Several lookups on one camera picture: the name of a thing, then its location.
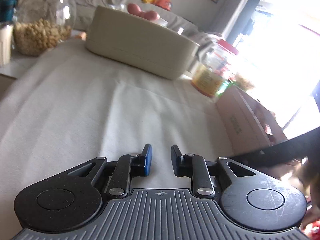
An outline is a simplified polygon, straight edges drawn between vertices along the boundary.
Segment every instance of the metal pivot screw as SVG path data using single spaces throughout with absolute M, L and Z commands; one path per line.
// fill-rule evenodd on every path
M 213 190 L 208 188 L 208 187 L 201 187 L 200 189 L 197 190 L 198 194 L 208 196 L 213 193 Z
M 122 194 L 124 194 L 124 190 L 119 187 L 114 187 L 111 190 L 109 190 L 109 194 L 113 196 L 121 196 Z

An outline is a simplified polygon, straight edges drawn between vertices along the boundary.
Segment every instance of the jar of peanuts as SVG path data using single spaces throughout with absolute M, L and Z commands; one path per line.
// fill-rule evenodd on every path
M 67 40 L 76 20 L 75 0 L 24 0 L 14 16 L 17 50 L 39 56 Z

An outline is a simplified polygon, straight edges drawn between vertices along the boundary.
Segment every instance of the peanut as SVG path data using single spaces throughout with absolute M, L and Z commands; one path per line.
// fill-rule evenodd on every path
M 47 20 L 39 19 L 33 23 L 16 22 L 13 30 L 18 50 L 25 55 L 39 56 L 48 48 L 54 48 L 59 41 L 68 39 L 71 26 L 58 26 Z

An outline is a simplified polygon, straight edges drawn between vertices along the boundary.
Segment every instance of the glass jar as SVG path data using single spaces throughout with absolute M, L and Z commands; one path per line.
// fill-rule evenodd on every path
M 39 56 L 71 35 L 76 20 L 75 0 L 25 0 L 14 16 L 17 50 Z
M 192 85 L 202 94 L 214 97 L 221 93 L 221 87 L 228 86 L 232 75 L 230 67 L 238 54 L 236 48 L 224 40 L 220 40 L 212 51 L 206 54 L 192 78 Z

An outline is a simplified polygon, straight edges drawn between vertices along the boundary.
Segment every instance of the ribbed gray plate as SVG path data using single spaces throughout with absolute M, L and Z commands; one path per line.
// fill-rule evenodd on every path
M 234 225 L 212 200 L 188 189 L 135 189 L 122 200 L 111 200 L 100 217 L 81 229 L 45 234 L 22 230 L 14 240 L 307 240 L 298 229 L 257 233 Z

